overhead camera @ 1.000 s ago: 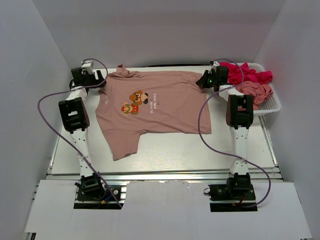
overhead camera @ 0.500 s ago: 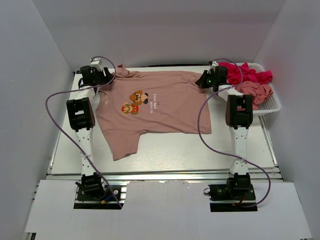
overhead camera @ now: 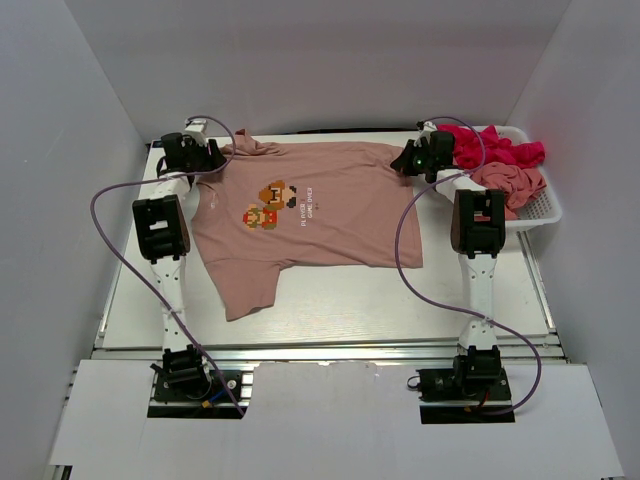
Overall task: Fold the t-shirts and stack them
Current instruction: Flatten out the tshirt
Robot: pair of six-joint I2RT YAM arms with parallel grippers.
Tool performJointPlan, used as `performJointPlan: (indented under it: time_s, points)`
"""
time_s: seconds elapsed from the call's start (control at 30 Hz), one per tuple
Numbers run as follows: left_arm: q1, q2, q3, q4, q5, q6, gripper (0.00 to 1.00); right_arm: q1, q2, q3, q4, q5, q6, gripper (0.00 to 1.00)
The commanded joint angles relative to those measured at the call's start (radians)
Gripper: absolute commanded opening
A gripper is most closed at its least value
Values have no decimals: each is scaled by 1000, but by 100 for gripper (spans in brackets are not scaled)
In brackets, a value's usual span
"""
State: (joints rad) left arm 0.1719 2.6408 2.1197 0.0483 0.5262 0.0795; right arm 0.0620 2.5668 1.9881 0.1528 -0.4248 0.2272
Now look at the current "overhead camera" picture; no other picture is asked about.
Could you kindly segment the dusty pink t shirt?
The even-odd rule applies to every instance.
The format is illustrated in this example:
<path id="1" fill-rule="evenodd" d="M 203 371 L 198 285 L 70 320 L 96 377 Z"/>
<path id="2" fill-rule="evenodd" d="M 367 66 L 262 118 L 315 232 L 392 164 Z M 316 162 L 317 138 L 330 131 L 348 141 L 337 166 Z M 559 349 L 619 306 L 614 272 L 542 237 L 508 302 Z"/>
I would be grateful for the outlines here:
<path id="1" fill-rule="evenodd" d="M 197 182 L 192 234 L 227 320 L 271 307 L 293 266 L 420 268 L 401 148 L 372 142 L 260 142 L 241 130 L 230 164 Z"/>

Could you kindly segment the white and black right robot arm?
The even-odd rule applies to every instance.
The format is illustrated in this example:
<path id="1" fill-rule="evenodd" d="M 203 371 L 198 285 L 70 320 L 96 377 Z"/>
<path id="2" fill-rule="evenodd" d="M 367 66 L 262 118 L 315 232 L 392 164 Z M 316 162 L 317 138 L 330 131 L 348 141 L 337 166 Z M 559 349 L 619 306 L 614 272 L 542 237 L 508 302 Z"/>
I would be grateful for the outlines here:
<path id="1" fill-rule="evenodd" d="M 466 305 L 455 310 L 469 316 L 458 338 L 453 365 L 418 373 L 415 386 L 427 402 L 484 400 L 504 373 L 494 326 L 494 275 L 506 240 L 505 197 L 472 180 L 454 164 L 455 137 L 435 125 L 423 125 L 391 163 L 404 176 L 423 175 L 453 204 L 450 240 L 461 269 Z"/>

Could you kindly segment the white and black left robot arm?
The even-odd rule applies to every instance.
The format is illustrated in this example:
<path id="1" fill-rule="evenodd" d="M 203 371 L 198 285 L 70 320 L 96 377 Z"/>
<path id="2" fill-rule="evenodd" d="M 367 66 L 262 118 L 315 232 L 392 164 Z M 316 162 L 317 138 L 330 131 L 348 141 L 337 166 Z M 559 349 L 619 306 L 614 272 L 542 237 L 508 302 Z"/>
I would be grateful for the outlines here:
<path id="1" fill-rule="evenodd" d="M 183 131 L 163 135 L 159 147 L 163 156 L 156 164 L 158 183 L 148 197 L 132 205 L 138 247 L 161 296 L 163 355 L 154 369 L 162 394 L 200 400 L 211 390 L 212 377 L 204 356 L 182 329 L 186 257 L 191 249 L 182 202 L 196 177 L 223 167 L 226 158 L 207 137 L 204 122 L 191 121 Z"/>

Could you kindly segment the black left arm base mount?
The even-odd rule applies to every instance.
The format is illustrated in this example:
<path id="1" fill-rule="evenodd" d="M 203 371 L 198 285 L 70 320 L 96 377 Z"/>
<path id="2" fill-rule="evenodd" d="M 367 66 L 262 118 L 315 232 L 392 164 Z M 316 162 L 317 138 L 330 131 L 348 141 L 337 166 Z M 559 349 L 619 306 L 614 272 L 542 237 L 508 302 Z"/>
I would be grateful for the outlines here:
<path id="1" fill-rule="evenodd" d="M 204 379 L 170 383 L 159 365 L 151 368 L 149 419 L 240 420 L 246 413 L 241 370 L 223 370 L 223 382 L 212 373 Z"/>

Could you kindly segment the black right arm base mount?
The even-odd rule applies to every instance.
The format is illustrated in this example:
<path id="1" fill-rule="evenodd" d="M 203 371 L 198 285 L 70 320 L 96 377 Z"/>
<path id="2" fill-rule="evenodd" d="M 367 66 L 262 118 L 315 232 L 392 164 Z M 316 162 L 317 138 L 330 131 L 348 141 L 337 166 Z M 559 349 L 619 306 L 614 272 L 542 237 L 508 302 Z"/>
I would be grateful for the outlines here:
<path id="1" fill-rule="evenodd" d="M 458 385 L 452 368 L 417 370 L 406 387 L 418 395 L 423 425 L 510 424 L 512 395 L 505 369 L 493 380 Z"/>

